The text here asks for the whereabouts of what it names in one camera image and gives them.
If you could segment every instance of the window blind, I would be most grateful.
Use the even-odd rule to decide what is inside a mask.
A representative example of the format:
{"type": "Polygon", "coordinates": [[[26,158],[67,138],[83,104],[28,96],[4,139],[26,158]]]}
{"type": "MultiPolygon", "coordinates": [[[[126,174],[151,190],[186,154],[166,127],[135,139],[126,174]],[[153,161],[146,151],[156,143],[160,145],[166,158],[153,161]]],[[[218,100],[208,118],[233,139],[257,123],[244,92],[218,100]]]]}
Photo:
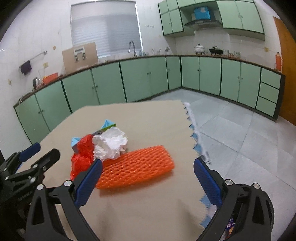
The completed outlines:
{"type": "Polygon", "coordinates": [[[98,57],[127,53],[131,40],[137,51],[141,49],[136,3],[132,1],[72,5],[71,31],[74,46],[95,42],[98,57]]]}

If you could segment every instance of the beige tabletop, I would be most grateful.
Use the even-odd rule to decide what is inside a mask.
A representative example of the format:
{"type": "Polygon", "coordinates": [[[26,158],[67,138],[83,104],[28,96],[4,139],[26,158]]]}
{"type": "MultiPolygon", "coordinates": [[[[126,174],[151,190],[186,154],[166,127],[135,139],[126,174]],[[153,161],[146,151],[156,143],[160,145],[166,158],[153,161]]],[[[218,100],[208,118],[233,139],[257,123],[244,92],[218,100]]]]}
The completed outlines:
{"type": "MultiPolygon", "coordinates": [[[[193,171],[197,153],[190,136],[191,124],[180,101],[149,101],[77,110],[41,141],[41,151],[19,171],[53,148],[60,160],[45,173],[47,187],[60,186],[70,177],[72,137],[100,129],[105,119],[116,123],[128,137],[127,151],[163,145],[175,168],[170,173],[134,186],[112,190],[94,189],[80,208],[101,241],[192,241],[204,228],[207,209],[200,199],[204,191],[193,171]]],[[[76,240],[60,205],[57,210],[69,238],[76,240]]]]}

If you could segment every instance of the dark towel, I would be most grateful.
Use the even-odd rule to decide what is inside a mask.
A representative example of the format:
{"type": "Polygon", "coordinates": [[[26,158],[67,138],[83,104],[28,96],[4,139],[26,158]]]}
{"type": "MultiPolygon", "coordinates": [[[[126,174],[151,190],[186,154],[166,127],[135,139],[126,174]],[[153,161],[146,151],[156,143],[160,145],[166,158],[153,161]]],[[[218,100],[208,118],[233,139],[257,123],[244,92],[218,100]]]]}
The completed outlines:
{"type": "Polygon", "coordinates": [[[32,67],[31,67],[31,63],[30,60],[28,60],[27,62],[25,62],[23,65],[21,65],[20,67],[20,71],[26,75],[27,73],[29,73],[31,71],[32,67]]]}

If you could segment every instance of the chrome faucet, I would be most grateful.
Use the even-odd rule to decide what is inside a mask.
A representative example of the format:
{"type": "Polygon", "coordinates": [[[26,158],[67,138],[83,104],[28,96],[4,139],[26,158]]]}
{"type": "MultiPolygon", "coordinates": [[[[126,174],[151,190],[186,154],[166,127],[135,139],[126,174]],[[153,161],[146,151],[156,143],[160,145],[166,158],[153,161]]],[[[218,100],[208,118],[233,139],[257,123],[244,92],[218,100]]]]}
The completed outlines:
{"type": "Polygon", "coordinates": [[[133,52],[134,52],[133,55],[134,55],[135,57],[137,57],[136,49],[135,49],[135,44],[134,44],[134,42],[133,42],[132,40],[130,41],[130,48],[129,48],[128,52],[129,52],[129,53],[131,52],[131,43],[133,43],[133,52]]]}

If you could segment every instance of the tiled floor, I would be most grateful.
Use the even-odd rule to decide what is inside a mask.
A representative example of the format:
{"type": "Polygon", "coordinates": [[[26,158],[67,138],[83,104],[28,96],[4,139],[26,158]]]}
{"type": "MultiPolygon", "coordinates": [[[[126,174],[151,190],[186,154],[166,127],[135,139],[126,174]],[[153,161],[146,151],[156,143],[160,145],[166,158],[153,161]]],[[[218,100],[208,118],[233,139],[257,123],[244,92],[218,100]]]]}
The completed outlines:
{"type": "Polygon", "coordinates": [[[296,212],[296,126],[183,89],[152,100],[177,99],[191,104],[210,168],[235,183],[257,182],[267,192],[275,211],[271,240],[276,241],[296,212]]]}

